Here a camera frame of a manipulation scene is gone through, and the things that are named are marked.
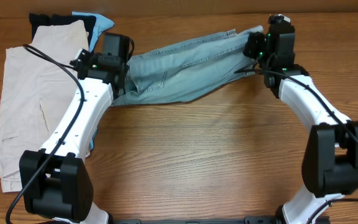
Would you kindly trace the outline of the light blue denim shorts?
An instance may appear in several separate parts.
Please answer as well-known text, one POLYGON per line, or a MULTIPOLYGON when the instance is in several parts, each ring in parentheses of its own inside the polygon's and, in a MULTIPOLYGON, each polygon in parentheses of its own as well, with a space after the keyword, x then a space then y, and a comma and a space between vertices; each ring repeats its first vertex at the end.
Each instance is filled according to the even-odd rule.
POLYGON ((254 59, 242 53, 256 26, 242 32, 232 29, 185 40, 135 55, 128 61, 125 92, 113 106, 153 105, 193 101, 227 83, 251 74, 254 59))

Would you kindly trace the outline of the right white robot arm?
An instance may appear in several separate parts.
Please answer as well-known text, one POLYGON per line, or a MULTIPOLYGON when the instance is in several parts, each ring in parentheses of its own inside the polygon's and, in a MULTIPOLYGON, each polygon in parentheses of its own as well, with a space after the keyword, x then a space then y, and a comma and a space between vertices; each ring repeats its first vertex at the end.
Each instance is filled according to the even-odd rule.
POLYGON ((288 105, 309 132, 301 166, 303 185, 275 215, 247 216, 245 223, 329 223, 323 212, 334 203, 352 202, 358 189, 358 121, 339 112, 295 63, 295 28, 271 15, 269 29, 249 36, 243 54, 255 61, 240 72, 260 73, 276 98, 288 105))

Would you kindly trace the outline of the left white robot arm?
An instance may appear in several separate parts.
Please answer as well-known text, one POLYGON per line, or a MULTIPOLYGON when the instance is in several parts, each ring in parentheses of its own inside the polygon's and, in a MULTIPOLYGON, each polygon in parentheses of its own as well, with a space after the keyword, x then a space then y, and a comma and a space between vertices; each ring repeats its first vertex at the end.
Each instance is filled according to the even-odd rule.
POLYGON ((102 52, 81 49, 69 65, 58 63, 33 46, 24 48, 61 68, 77 89, 52 135, 38 151, 24 151, 21 156, 22 190, 11 203, 6 222, 11 221, 13 208, 22 198, 28 213, 48 218, 51 223, 112 223, 112 215, 93 201, 85 157, 104 112, 125 92, 134 41, 107 33, 102 52))

